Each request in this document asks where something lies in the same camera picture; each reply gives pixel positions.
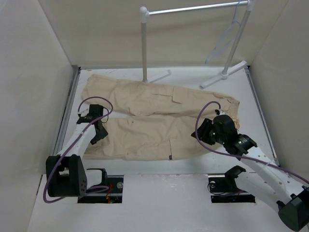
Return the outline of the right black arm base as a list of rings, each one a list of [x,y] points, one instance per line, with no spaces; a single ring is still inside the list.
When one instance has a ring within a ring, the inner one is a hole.
[[[237,187],[235,179],[246,172],[240,166],[234,166],[224,174],[208,175],[208,191],[212,203],[255,203],[255,197]]]

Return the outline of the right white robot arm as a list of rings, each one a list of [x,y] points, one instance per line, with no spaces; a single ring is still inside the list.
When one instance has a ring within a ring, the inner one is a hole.
[[[309,188],[269,159],[253,139],[238,133],[228,115],[204,119],[201,125],[195,125],[192,137],[201,145],[222,145],[227,156],[237,158],[256,173],[252,175],[245,168],[234,166],[225,172],[227,190],[243,190],[263,201],[294,232],[309,223]]]

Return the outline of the beige trousers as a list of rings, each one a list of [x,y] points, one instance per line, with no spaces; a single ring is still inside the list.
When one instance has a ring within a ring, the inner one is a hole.
[[[89,145],[91,160],[183,160],[207,153],[192,137],[204,118],[215,110],[239,124],[240,102],[228,95],[186,87],[114,79],[93,74],[82,91],[88,104],[99,104],[125,118],[110,118],[104,128],[108,136]]]

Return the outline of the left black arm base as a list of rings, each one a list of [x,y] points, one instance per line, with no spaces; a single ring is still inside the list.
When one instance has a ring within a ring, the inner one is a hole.
[[[85,196],[78,198],[77,203],[122,203],[124,189],[123,175],[108,175],[106,170],[102,168],[91,168],[87,171],[99,172],[101,174],[101,181],[99,184],[92,184],[88,179],[89,188]]]

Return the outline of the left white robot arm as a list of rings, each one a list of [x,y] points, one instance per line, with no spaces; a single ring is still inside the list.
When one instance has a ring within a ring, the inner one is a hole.
[[[92,104],[87,115],[79,115],[76,129],[69,142],[55,156],[46,160],[46,178],[43,198],[47,203],[65,197],[83,197],[91,192],[108,189],[105,169],[85,169],[83,155],[89,145],[104,139],[108,132],[101,119],[109,115],[105,107]]]

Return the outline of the translucent blue clothes hanger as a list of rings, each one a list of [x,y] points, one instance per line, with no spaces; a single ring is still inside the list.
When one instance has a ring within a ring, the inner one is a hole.
[[[241,26],[241,21],[238,19],[238,8],[241,5],[248,5],[248,0],[238,0],[236,2],[218,3],[209,5],[210,8],[226,8],[235,6],[234,14],[230,25],[224,31],[221,38],[218,40],[214,49],[207,55],[205,64],[208,65],[216,57],[220,56],[228,46],[236,39],[236,34],[231,34],[234,29],[239,29]]]

